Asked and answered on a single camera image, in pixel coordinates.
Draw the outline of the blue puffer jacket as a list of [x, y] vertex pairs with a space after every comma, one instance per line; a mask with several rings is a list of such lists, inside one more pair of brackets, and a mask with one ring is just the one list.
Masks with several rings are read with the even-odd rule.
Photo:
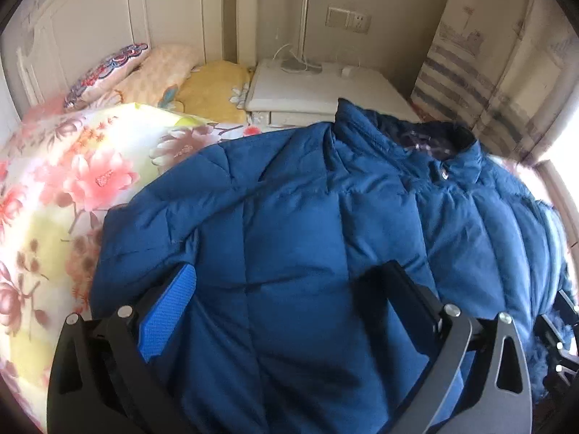
[[364, 275], [397, 261], [476, 318], [507, 312], [540, 397], [533, 334], [571, 282], [561, 219], [465, 127], [340, 100], [332, 123], [209, 146], [104, 221], [95, 318], [179, 264], [197, 282], [154, 366], [204, 433], [373, 433], [427, 359]]

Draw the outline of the floral bed quilt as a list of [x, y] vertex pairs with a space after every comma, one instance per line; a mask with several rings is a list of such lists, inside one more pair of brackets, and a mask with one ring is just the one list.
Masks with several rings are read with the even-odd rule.
[[60, 328], [89, 316], [104, 217], [205, 146], [256, 134], [138, 103], [25, 124], [1, 152], [1, 379], [46, 428]]

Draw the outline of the striped beige curtain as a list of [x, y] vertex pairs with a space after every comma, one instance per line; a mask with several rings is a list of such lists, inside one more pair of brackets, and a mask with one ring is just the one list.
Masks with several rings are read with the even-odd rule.
[[448, 0], [411, 103], [533, 165], [578, 100], [578, 35], [557, 0]]

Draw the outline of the peach patterned pillow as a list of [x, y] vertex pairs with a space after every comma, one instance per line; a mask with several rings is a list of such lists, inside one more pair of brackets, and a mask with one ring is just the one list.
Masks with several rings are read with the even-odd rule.
[[163, 44], [97, 102], [101, 107], [138, 103], [165, 108], [175, 99], [193, 68], [204, 61], [201, 52], [183, 44]]

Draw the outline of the yellow pillow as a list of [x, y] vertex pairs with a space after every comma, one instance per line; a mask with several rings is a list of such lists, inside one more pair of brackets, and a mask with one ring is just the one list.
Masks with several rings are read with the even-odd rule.
[[252, 72], [228, 61], [193, 69], [173, 101], [176, 111], [214, 123], [246, 122], [245, 100]]

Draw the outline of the blue red floral pillow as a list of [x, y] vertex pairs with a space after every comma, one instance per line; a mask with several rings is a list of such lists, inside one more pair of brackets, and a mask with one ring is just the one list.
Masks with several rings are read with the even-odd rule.
[[64, 98], [65, 111], [84, 109], [129, 76], [149, 55], [147, 43], [134, 43], [102, 59], [81, 76]]

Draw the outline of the white nightstand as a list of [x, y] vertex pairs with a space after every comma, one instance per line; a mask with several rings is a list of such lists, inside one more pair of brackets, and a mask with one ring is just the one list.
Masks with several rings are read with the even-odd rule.
[[321, 73], [289, 73], [273, 59], [257, 66], [244, 109], [263, 127], [305, 127], [335, 120], [341, 98], [400, 120], [420, 120], [393, 85], [373, 69], [324, 63]]

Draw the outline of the white headboard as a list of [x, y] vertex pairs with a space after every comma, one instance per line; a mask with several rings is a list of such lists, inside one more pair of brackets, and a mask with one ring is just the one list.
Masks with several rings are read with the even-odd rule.
[[131, 43], [251, 63], [255, 16], [255, 0], [20, 0], [1, 34], [4, 76], [23, 116]]

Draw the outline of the wall power socket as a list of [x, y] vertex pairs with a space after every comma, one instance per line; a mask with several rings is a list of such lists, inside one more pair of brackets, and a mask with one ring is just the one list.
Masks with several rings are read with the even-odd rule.
[[327, 10], [325, 26], [366, 34], [370, 25], [370, 15], [335, 7], [329, 7]]

